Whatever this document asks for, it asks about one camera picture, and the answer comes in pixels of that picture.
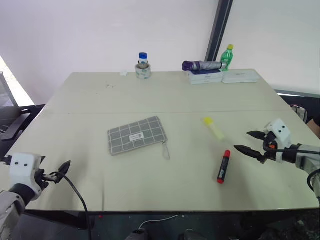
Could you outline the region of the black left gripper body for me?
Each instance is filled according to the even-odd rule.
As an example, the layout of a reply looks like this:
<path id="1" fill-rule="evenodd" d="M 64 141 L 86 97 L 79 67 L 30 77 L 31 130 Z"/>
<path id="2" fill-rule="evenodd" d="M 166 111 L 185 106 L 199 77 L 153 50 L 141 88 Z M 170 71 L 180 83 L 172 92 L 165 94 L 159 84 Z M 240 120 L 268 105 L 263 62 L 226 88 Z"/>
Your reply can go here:
<path id="1" fill-rule="evenodd" d="M 45 174 L 44 169 L 39 169 L 35 172 L 35 182 L 40 187 L 40 189 L 43 191 L 49 186 L 49 182 L 54 181 L 54 175 L 53 174 Z"/>

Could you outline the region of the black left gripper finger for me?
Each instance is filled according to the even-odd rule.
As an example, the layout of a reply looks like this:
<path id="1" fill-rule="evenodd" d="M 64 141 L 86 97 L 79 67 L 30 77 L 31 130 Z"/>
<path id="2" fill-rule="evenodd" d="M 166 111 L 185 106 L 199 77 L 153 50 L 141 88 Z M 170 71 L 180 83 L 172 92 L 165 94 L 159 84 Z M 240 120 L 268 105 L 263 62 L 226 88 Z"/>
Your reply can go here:
<path id="1" fill-rule="evenodd" d="M 66 176 L 66 174 L 68 173 L 69 171 L 69 168 L 70 168 L 70 165 L 71 165 L 71 161 L 68 160 L 66 162 L 64 162 L 58 169 L 58 175 L 60 178 L 63 178 L 64 176 Z"/>
<path id="2" fill-rule="evenodd" d="M 53 172 L 48 175 L 48 180 L 50 182 L 54 182 L 55 184 L 58 184 L 63 179 L 63 175 L 59 172 Z"/>

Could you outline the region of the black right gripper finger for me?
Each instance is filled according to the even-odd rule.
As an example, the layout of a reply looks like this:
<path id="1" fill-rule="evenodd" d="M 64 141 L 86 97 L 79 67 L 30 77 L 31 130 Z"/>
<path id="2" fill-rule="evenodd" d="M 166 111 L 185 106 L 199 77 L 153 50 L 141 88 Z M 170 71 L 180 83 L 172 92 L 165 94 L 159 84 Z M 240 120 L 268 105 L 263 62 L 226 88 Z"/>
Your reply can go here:
<path id="1" fill-rule="evenodd" d="M 265 133 L 263 131 L 249 131 L 246 133 L 247 135 L 255 138 L 255 139 L 258 139 L 258 140 L 264 140 L 265 139 Z"/>
<path id="2" fill-rule="evenodd" d="M 262 155 L 259 151 L 253 150 L 250 147 L 244 145 L 234 145 L 234 148 L 238 150 L 240 153 L 248 157 L 257 159 L 258 161 L 262 158 Z"/>

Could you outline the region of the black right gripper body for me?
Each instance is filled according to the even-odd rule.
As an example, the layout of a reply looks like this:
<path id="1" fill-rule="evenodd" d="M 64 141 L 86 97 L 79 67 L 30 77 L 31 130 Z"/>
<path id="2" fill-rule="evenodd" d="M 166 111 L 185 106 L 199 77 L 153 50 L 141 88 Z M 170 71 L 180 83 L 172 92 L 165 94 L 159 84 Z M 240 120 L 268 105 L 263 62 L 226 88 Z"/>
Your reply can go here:
<path id="1" fill-rule="evenodd" d="M 263 140 L 263 150 L 265 151 L 264 155 L 258 158 L 258 161 L 264 164 L 267 160 L 276 161 L 278 144 L 276 142 L 276 136 L 273 132 L 259 133 L 259 138 Z"/>

